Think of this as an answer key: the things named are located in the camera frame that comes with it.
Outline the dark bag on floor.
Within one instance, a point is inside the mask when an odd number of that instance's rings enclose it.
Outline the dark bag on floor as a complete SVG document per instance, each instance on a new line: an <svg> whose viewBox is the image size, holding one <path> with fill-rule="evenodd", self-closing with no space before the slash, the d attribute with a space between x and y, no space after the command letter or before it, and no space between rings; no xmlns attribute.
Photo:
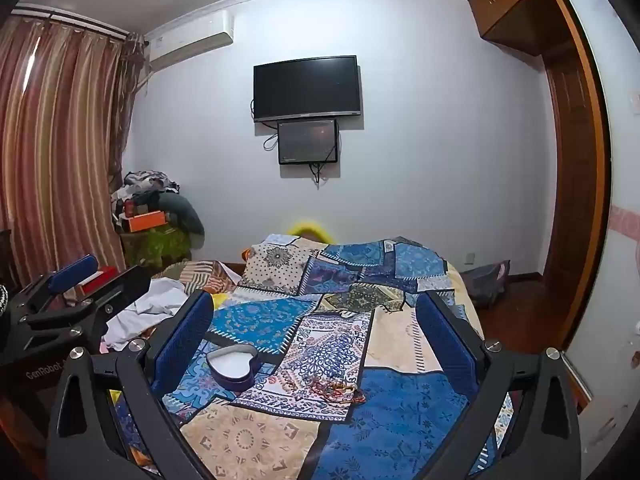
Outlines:
<svg viewBox="0 0 640 480"><path fill-rule="evenodd" d="M510 261L479 266L461 273L462 281L472 303L477 307L494 304L506 291L510 273Z"/></svg>

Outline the orange box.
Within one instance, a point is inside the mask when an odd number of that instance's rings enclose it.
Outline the orange box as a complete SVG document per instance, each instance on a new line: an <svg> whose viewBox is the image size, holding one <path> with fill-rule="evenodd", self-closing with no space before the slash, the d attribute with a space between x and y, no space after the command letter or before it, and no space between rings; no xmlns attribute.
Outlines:
<svg viewBox="0 0 640 480"><path fill-rule="evenodd" d="M132 217L120 216L120 224L127 233L146 231L164 226L167 223L166 214L163 211L152 211L146 214L136 214Z"/></svg>

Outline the striped pillow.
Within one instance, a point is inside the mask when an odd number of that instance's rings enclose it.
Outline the striped pillow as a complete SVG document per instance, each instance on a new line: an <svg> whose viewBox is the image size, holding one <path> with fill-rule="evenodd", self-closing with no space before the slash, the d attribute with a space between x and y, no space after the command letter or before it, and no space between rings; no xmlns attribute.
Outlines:
<svg viewBox="0 0 640 480"><path fill-rule="evenodd" d="M171 278L182 284L187 295L196 290L210 294L223 294L235 288L235 281L218 261L191 261L173 263L157 274L158 278Z"/></svg>

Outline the white cloth on bed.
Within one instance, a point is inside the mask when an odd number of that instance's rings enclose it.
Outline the white cloth on bed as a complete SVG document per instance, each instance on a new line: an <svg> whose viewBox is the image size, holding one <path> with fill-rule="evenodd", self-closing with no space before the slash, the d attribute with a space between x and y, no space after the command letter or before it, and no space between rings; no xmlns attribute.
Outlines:
<svg viewBox="0 0 640 480"><path fill-rule="evenodd" d="M101 347L120 351L131 339L174 316L188 299L183 284L171 278L152 278L149 290L107 322Z"/></svg>

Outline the pile of clothes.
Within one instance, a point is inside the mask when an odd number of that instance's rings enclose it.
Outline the pile of clothes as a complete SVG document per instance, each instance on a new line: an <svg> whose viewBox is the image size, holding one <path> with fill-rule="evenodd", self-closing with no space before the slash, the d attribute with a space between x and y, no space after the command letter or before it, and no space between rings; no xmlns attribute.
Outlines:
<svg viewBox="0 0 640 480"><path fill-rule="evenodd" d="M131 232L122 222L126 212L133 216L162 212L169 223L189 235L203 237L205 228L189 200L180 194L180 186L167 174L156 170L130 171L124 183L111 194L114 225Z"/></svg>

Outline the yellow round object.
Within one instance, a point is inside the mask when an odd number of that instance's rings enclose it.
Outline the yellow round object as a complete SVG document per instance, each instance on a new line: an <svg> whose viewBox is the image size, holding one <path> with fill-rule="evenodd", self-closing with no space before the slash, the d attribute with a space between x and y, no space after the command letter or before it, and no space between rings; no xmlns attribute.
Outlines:
<svg viewBox="0 0 640 480"><path fill-rule="evenodd" d="M323 229L320 223L311 220L295 223L288 229L288 235L303 237L306 240L314 240L319 243L330 244L333 242L333 237L328 231Z"/></svg>

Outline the red striped curtain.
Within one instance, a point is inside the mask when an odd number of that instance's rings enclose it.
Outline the red striped curtain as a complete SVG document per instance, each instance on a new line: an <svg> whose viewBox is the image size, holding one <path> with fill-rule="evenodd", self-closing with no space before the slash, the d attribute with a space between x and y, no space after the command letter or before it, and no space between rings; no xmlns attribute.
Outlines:
<svg viewBox="0 0 640 480"><path fill-rule="evenodd" d="M11 16L1 29L1 224L28 283L90 254L122 270L111 195L142 42Z"/></svg>

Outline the blue patchwork bedspread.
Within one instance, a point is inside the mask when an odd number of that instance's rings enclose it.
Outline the blue patchwork bedspread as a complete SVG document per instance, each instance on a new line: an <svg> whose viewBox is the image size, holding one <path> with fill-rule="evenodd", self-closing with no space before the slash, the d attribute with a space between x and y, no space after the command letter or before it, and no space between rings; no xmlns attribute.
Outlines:
<svg viewBox="0 0 640 480"><path fill-rule="evenodd" d="M270 235L245 255L164 407L217 479L414 479L468 407L416 320L422 292L478 325L461 274L405 237L332 245ZM250 344L252 388L208 352Z"/></svg>

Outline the black wall television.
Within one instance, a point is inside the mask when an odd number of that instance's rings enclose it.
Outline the black wall television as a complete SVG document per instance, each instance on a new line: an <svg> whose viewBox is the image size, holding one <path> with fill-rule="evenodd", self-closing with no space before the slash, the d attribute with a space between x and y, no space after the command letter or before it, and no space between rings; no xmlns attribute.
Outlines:
<svg viewBox="0 0 640 480"><path fill-rule="evenodd" d="M299 58L254 67L255 122L359 116L361 110L356 55Z"/></svg>

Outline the green patterned covered stand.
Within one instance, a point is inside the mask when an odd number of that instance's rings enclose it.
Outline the green patterned covered stand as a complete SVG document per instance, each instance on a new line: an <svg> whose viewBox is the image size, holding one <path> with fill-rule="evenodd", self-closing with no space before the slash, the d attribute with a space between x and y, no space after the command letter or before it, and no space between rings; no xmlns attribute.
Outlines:
<svg viewBox="0 0 640 480"><path fill-rule="evenodd" d="M163 270L166 266L191 259L188 234L175 226L158 226L145 231L120 234L128 266L141 264Z"/></svg>

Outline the purple heart-shaped jewelry box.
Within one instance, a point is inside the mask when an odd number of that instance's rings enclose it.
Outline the purple heart-shaped jewelry box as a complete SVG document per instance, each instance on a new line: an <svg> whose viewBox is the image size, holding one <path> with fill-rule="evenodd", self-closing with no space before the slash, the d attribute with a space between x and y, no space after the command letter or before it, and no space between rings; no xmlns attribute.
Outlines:
<svg viewBox="0 0 640 480"><path fill-rule="evenodd" d="M262 367L257 349L250 344L232 344L208 352L206 362L216 383L235 392L252 388Z"/></svg>

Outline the white air conditioner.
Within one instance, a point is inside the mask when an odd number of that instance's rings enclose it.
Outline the white air conditioner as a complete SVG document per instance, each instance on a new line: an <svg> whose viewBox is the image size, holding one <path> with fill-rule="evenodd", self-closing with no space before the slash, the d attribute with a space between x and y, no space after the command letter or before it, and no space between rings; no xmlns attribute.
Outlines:
<svg viewBox="0 0 640 480"><path fill-rule="evenodd" d="M149 41L149 64L153 72L189 58L230 46L234 41L234 17L227 10L175 21L153 30Z"/></svg>

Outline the red box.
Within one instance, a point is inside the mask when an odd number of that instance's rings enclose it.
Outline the red box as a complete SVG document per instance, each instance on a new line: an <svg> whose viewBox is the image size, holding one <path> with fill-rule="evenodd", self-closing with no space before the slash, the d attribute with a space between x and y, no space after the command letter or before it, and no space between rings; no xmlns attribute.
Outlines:
<svg viewBox="0 0 640 480"><path fill-rule="evenodd" d="M116 278L118 270L114 266L102 266L89 275L88 278L82 280L76 288L79 290L82 296L87 296L98 290L100 287Z"/></svg>

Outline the small black wall monitor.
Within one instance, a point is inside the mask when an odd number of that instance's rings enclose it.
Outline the small black wall monitor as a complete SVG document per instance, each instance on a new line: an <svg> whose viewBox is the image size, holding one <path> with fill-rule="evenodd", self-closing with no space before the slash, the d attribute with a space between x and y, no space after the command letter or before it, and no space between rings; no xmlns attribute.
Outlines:
<svg viewBox="0 0 640 480"><path fill-rule="evenodd" d="M337 122L279 122L278 155L280 165L334 164L338 159Z"/></svg>

